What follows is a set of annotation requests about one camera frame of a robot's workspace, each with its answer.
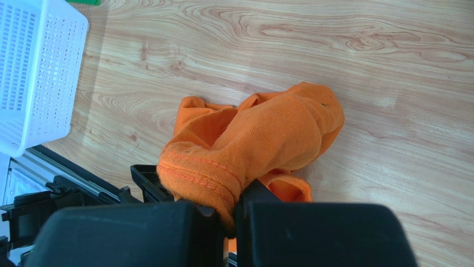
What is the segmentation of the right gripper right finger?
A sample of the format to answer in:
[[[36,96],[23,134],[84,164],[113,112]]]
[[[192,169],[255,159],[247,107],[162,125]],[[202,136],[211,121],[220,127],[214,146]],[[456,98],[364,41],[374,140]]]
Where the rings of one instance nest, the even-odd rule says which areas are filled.
[[[416,266],[395,214],[377,204],[283,202],[252,182],[235,208],[237,266]]]

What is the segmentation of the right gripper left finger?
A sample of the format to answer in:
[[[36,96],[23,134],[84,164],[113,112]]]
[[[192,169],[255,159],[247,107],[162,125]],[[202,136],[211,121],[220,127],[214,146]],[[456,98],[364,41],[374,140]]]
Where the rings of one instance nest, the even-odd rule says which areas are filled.
[[[225,266],[210,208],[189,201],[74,207],[42,226],[25,266]]]

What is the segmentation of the orange t shirt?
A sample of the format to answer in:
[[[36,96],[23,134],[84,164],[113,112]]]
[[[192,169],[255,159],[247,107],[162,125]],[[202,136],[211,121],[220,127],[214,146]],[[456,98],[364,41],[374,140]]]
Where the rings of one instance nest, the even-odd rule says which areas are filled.
[[[293,172],[327,151],[344,120],[334,92],[306,82],[238,107],[185,97],[156,170],[175,199],[215,209],[233,238],[235,206],[255,180],[283,201],[311,201],[310,185]]]

